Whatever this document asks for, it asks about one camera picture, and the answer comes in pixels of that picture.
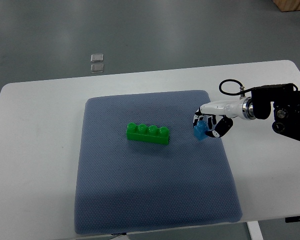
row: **blue mat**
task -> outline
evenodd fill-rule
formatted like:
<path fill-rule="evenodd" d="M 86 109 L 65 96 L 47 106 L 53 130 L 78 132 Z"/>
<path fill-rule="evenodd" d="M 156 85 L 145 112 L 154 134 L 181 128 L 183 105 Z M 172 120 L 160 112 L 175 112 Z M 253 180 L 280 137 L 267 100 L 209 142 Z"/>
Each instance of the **blue mat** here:
<path fill-rule="evenodd" d="M 75 231 L 115 234 L 237 222 L 242 216 L 221 139 L 198 141 L 205 91 L 91 98 L 85 105 Z M 127 124 L 166 126 L 169 145 L 126 138 Z"/>

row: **robot finger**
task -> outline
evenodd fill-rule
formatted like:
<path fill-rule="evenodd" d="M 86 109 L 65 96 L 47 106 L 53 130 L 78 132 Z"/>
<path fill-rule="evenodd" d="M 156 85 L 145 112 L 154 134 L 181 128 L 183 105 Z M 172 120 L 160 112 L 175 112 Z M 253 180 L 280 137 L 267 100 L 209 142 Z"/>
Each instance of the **robot finger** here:
<path fill-rule="evenodd" d="M 205 134 L 212 138 L 221 138 L 224 136 L 230 128 L 234 125 L 234 122 L 231 118 L 224 116 L 215 126 L 214 130 L 207 131 Z"/>
<path fill-rule="evenodd" d="M 208 121 L 208 128 L 211 130 L 212 129 L 212 117 L 209 116 L 207 121 Z"/>

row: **small square object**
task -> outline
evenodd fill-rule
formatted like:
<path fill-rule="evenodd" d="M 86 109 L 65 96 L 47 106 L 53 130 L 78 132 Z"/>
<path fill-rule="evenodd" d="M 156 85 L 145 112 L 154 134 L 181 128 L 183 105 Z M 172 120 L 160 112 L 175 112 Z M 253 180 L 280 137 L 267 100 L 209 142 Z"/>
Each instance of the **small square object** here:
<path fill-rule="evenodd" d="M 102 53 L 95 53 L 91 55 L 91 62 L 102 62 L 104 60 L 104 55 Z"/>
<path fill-rule="evenodd" d="M 102 73 L 104 71 L 103 63 L 91 64 L 91 73 Z"/>

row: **black cable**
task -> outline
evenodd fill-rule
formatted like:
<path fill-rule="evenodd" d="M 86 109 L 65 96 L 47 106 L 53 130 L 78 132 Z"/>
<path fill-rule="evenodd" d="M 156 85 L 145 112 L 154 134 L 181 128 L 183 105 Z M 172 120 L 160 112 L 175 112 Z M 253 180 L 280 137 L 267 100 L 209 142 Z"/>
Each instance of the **black cable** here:
<path fill-rule="evenodd" d="M 238 80 L 235 80 L 235 79 L 226 79 L 226 80 L 223 80 L 222 82 L 220 82 L 219 84 L 219 91 L 225 95 L 228 95 L 228 96 L 238 96 L 238 95 L 241 95 L 241 94 L 245 94 L 245 93 L 248 93 L 252 90 L 252 88 L 249 88 L 247 90 L 244 90 L 244 91 L 239 91 L 239 92 L 236 92 L 236 93 L 230 93 L 230 92 L 226 92 L 226 91 L 223 91 L 222 90 L 222 85 L 224 83 L 227 83 L 227 82 L 233 82 L 233 83 L 237 83 L 240 85 L 240 87 L 243 87 L 242 83 L 239 82 Z"/>
<path fill-rule="evenodd" d="M 298 87 L 296 85 L 294 85 L 293 83 L 292 83 L 292 85 L 295 87 L 295 90 L 298 91 Z"/>

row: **green lego brick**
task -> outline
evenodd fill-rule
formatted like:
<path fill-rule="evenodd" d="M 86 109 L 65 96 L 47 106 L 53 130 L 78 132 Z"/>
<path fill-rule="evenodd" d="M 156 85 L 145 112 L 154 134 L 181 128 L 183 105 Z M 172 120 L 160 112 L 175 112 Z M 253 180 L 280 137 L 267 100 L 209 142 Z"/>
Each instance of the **green lego brick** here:
<path fill-rule="evenodd" d="M 169 129 L 165 126 L 158 128 L 155 125 L 147 126 L 145 124 L 136 125 L 130 122 L 126 128 L 126 138 L 128 140 L 142 141 L 154 144 L 169 143 Z"/>

